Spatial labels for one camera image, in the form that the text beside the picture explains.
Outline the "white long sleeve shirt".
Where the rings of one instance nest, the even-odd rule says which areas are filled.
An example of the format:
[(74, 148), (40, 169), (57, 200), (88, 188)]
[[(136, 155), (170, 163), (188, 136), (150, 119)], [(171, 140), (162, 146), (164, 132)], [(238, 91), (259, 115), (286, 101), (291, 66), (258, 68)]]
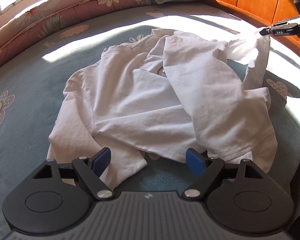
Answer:
[(147, 165), (144, 153), (183, 163), (188, 148), (268, 172), (277, 150), (262, 86), (269, 51), (258, 33), (207, 41), (170, 29), (106, 48), (66, 82), (47, 156), (69, 163), (108, 147), (101, 180), (111, 189)]

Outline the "teal floral bed sheet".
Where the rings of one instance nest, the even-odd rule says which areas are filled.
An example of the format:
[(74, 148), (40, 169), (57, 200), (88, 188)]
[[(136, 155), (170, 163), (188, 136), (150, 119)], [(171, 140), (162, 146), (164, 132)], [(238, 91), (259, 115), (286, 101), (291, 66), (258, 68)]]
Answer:
[[(0, 67), (0, 101), (10, 105), (0, 124), (0, 239), (9, 233), (1, 205), (6, 195), (47, 155), (48, 137), (67, 79), (100, 59), (104, 48), (135, 42), (154, 28), (176, 29), (207, 40), (228, 39), (255, 27), (202, 2), (131, 8), (58, 31)], [(289, 187), (295, 204), (289, 234), (300, 239), (300, 57), (271, 41), (264, 84), (278, 141), (271, 177)]]

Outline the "pink floral folded quilt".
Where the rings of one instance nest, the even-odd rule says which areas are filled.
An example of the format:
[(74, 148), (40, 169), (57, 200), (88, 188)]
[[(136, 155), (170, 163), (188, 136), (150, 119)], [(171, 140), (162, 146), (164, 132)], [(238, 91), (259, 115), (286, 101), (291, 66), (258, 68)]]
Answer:
[(0, 28), (0, 67), (33, 44), (71, 25), (154, 0), (42, 0)]

